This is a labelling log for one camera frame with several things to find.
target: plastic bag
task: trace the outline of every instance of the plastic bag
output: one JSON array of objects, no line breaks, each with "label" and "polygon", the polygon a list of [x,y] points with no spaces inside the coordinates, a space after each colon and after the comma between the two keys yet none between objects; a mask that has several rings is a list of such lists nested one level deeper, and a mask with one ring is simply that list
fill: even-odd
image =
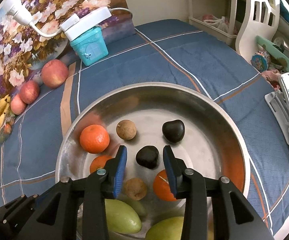
[{"label": "plastic bag", "polygon": [[[228,33],[229,31],[229,21],[226,17],[222,16],[221,19],[215,17],[212,14],[205,14],[202,16],[202,21],[208,23],[209,25]],[[238,31],[237,28],[234,27],[233,34],[237,35]]]}]

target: floral painting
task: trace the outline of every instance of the floral painting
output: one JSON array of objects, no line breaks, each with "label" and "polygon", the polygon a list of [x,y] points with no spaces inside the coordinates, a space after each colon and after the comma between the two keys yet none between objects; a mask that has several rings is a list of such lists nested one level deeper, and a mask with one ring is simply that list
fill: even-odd
[{"label": "floral painting", "polygon": [[[54,33],[73,13],[82,18],[102,6],[127,8],[126,0],[22,0],[22,4],[32,14],[33,23],[47,34]],[[114,11],[100,26],[107,44],[134,34],[126,11]],[[0,6],[0,97],[18,90],[25,80],[40,76],[43,65],[63,55],[68,47],[64,33],[41,37],[31,27],[6,16]]]}]

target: silver bolt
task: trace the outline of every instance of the silver bolt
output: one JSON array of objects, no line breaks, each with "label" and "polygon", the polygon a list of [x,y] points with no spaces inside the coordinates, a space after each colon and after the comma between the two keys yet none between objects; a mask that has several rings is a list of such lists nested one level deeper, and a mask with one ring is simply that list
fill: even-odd
[{"label": "silver bolt", "polygon": [[69,182],[70,177],[61,177],[60,181],[62,183],[68,183]]},{"label": "silver bolt", "polygon": [[107,171],[105,170],[105,169],[98,169],[97,170],[97,174],[98,175],[104,175],[104,174],[106,174],[107,173]]},{"label": "silver bolt", "polygon": [[187,168],[187,169],[184,170],[184,173],[187,174],[187,175],[192,175],[194,173],[194,170],[190,169],[190,168]]},{"label": "silver bolt", "polygon": [[223,177],[221,177],[221,181],[223,182],[223,183],[229,183],[229,178],[228,177],[226,177],[226,176],[223,176]]}]

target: teal container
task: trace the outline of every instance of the teal container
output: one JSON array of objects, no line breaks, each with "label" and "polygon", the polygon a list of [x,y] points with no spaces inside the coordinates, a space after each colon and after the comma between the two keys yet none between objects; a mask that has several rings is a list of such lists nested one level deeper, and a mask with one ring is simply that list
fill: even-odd
[{"label": "teal container", "polygon": [[101,27],[93,27],[70,42],[71,47],[86,66],[108,55]]}]

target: mango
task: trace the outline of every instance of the mango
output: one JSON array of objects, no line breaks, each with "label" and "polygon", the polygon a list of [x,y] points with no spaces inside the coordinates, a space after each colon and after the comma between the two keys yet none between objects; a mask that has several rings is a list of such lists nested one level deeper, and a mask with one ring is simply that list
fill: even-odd
[{"label": "mango", "polygon": [[184,217],[173,217],[152,226],[145,240],[180,240]]},{"label": "mango", "polygon": [[117,199],[105,199],[108,230],[120,234],[135,234],[142,228],[141,220],[134,209]]}]

